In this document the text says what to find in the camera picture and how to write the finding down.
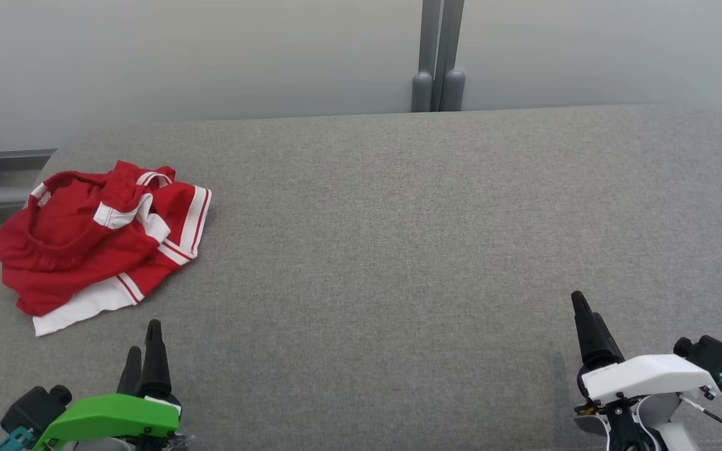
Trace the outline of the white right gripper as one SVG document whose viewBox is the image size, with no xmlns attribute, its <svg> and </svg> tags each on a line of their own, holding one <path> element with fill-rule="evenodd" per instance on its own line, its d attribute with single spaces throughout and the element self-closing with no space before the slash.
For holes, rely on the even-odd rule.
<svg viewBox="0 0 722 451">
<path fill-rule="evenodd" d="M 710 373 L 675 355 L 625 361 L 584 294 L 574 291 L 571 303 L 582 366 L 593 370 L 581 376 L 587 402 L 574 417 L 578 429 L 602 437 L 607 450 L 699 450 L 672 417 L 687 395 L 719 396 Z"/>
</svg>

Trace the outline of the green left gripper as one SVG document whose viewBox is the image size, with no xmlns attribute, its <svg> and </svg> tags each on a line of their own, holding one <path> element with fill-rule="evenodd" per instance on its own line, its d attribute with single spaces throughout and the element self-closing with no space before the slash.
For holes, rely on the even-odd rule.
<svg viewBox="0 0 722 451">
<path fill-rule="evenodd" d="M 69 442 L 101 438 L 154 437 L 166 440 L 178 431 L 180 412 L 170 403 L 140 396 L 168 397 L 172 392 L 168 354 L 162 324 L 148 324 L 142 350 L 131 346 L 118 380 L 117 393 L 79 400 L 50 423 L 34 444 L 34 450 L 61 449 Z"/>
</svg>

